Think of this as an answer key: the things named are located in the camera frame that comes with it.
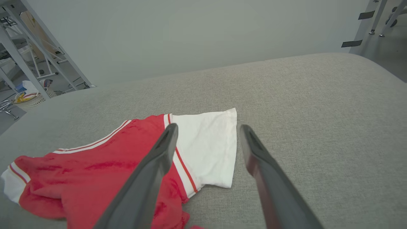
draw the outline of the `clothing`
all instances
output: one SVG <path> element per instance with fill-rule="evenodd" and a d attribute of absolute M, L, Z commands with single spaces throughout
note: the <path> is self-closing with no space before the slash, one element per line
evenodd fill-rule
<path fill-rule="evenodd" d="M 236 109 L 127 120 L 106 137 L 44 157 L 18 157 L 1 175 L 4 193 L 68 228 L 92 228 L 170 123 L 178 125 L 173 165 L 163 177 L 152 227 L 183 228 L 186 203 L 205 184 L 230 188 L 236 159 Z"/>

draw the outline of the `white sleeve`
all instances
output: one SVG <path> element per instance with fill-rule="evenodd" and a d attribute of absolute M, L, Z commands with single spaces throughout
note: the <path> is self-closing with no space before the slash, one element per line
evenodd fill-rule
<path fill-rule="evenodd" d="M 166 124 L 178 125 L 178 152 L 196 189 L 206 184 L 230 188 L 236 161 L 236 109 L 197 115 L 169 114 L 168 118 Z"/>

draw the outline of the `gray wall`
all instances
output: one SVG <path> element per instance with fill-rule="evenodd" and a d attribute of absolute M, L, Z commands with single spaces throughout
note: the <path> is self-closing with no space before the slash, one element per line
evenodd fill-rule
<path fill-rule="evenodd" d="M 349 52 L 369 0 L 27 0 L 101 86 L 322 52 Z"/>

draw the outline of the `laundry basket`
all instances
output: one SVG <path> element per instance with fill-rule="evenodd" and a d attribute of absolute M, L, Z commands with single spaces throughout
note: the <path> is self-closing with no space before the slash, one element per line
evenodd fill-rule
<path fill-rule="evenodd" d="M 57 96 L 57 94 L 53 91 L 50 90 L 49 88 L 44 88 L 44 90 L 47 92 L 47 94 L 49 95 L 50 98 Z M 36 97 L 22 102 L 22 103 L 17 103 L 17 98 L 24 92 L 20 92 L 18 93 L 14 100 L 13 100 L 13 104 L 16 105 L 17 107 L 21 108 L 23 111 L 28 112 L 29 110 L 33 109 L 34 107 L 38 106 L 38 104 L 42 103 L 45 101 L 44 97 L 41 94 L 37 94 Z"/>

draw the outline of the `gray fabric surface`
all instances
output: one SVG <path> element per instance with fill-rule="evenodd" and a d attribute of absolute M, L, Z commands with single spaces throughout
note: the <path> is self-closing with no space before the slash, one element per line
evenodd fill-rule
<path fill-rule="evenodd" d="M 406 98 L 398 78 L 343 53 L 112 84 L 52 98 L 24 115 L 0 136 L 0 170 L 20 155 L 93 142 L 125 119 L 236 107 L 238 127 L 251 125 L 326 228 L 405 228 Z M 66 227 L 0 196 L 3 228 Z M 188 225 L 265 227 L 239 138 L 232 188 L 206 186 L 184 210 Z"/>

